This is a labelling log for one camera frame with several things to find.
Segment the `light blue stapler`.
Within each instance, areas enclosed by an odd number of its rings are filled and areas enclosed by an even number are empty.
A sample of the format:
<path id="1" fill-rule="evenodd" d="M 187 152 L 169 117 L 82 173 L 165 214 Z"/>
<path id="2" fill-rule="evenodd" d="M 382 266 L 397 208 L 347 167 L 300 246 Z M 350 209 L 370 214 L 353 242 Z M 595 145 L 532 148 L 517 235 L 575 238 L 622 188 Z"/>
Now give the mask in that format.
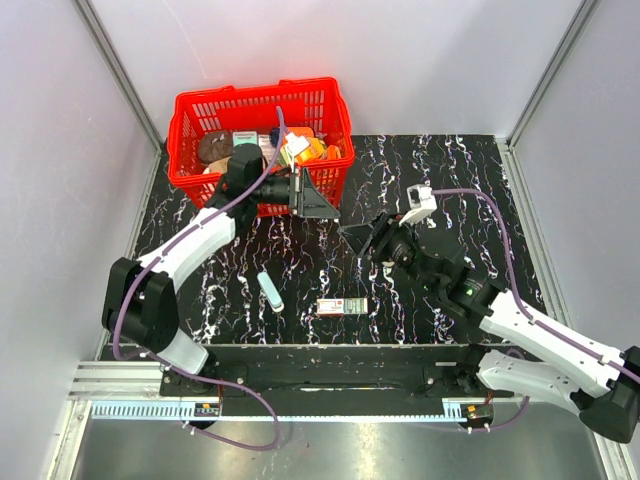
<path id="1" fill-rule="evenodd" d="M 257 280 L 271 309 L 275 313 L 281 312 L 284 309 L 284 302 L 269 274 L 262 271 L 257 275 Z"/>

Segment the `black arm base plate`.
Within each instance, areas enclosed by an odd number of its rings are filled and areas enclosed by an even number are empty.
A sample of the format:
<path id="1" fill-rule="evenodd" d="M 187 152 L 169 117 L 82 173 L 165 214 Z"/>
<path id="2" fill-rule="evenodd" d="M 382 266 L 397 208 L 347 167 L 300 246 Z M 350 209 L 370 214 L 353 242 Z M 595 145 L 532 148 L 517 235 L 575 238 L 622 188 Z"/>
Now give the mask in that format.
<path id="1" fill-rule="evenodd" d="M 477 379 L 489 345 L 215 345 L 202 373 L 260 394 L 399 393 L 484 397 Z"/>

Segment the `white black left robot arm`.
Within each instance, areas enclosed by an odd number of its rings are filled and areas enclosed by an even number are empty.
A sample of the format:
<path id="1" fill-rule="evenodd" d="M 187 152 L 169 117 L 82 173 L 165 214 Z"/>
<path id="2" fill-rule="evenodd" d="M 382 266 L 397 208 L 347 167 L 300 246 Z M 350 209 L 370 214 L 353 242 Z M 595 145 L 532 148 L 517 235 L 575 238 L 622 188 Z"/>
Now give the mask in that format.
<path id="1" fill-rule="evenodd" d="M 340 216 L 308 169 L 269 173 L 260 147 L 241 144 L 212 197 L 184 229 L 152 253 L 121 258 L 110 269 L 103 327 L 183 370 L 182 384 L 195 395 L 211 392 L 217 373 L 205 347 L 181 329 L 176 294 L 205 260 L 249 229 L 261 204 L 284 205 L 302 218 Z"/>

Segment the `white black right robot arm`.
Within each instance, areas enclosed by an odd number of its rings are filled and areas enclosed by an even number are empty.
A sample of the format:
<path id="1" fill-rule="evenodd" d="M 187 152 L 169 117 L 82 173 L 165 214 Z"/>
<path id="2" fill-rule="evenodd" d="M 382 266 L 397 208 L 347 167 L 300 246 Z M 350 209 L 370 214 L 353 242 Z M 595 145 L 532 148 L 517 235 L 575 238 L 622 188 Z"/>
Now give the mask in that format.
<path id="1" fill-rule="evenodd" d="M 456 322 L 474 326 L 535 356 L 510 360 L 477 347 L 459 366 L 456 387 L 468 396 L 510 391 L 557 405 L 600 436 L 631 442 L 639 422 L 639 349 L 621 351 L 587 338 L 517 300 L 513 291 L 464 260 L 445 233 L 418 235 L 398 215 L 381 214 L 339 230 L 349 248 L 374 263 L 397 267 Z"/>

